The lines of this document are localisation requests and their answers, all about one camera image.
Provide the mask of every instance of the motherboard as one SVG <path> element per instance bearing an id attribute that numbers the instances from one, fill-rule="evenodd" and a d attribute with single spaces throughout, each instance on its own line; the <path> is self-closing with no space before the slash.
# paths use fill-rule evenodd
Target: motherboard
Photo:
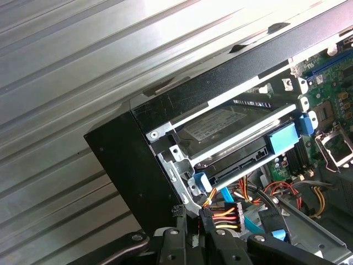
<path id="1" fill-rule="evenodd" d="M 269 163 L 274 181 L 312 177 L 325 166 L 337 172 L 353 161 L 353 36 L 291 68 L 307 80 L 306 93 L 318 128 L 295 148 Z"/>

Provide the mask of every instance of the black wire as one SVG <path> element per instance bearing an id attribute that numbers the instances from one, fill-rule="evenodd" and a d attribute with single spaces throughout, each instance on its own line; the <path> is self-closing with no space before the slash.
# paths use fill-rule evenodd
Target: black wire
<path id="1" fill-rule="evenodd" d="M 256 193 L 266 204 L 266 206 L 271 208 L 277 208 L 277 205 L 272 201 L 272 199 L 257 186 L 248 185 L 248 190 L 251 190 L 253 193 Z"/>

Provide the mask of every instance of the drive label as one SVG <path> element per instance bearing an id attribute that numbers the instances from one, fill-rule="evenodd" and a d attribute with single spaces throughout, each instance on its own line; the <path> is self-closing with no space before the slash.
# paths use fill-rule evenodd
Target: drive label
<path id="1" fill-rule="evenodd" d="M 197 141 L 202 141 L 223 128 L 235 123 L 237 120 L 243 119 L 245 116 L 246 115 L 243 113 L 219 109 L 209 116 L 185 127 L 184 131 L 194 137 Z"/>

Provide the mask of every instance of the corrugated metal sheet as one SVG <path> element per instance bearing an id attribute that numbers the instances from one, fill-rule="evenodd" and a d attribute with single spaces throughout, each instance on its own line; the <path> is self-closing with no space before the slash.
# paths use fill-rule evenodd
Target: corrugated metal sheet
<path id="1" fill-rule="evenodd" d="M 66 264 L 138 230 L 83 135 L 142 87 L 343 1 L 245 2 L 1 1 L 0 264 Z"/>

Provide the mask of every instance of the green circuit board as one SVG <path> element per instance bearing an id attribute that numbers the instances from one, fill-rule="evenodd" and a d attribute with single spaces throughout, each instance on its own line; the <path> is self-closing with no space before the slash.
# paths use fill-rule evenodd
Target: green circuit board
<path id="1" fill-rule="evenodd" d="M 296 66 L 298 76 L 306 79 L 309 90 L 306 93 L 311 110 L 315 111 L 319 120 L 319 130 L 330 130 L 339 123 L 346 134 L 353 139 L 353 75 L 347 76 L 346 69 L 353 67 L 353 52 L 347 52 L 338 46 L 339 52 L 335 55 L 346 55 L 342 60 L 312 75 L 312 70 L 332 62 L 334 57 L 328 56 L 325 51 L 320 52 Z M 325 165 L 324 158 L 315 143 L 315 136 L 303 136 L 302 142 L 312 168 Z M 326 146 L 334 157 L 347 148 L 342 138 L 336 137 Z M 282 157 L 279 161 L 269 163 L 274 181 L 285 181 L 293 176 L 287 166 L 282 166 Z"/>

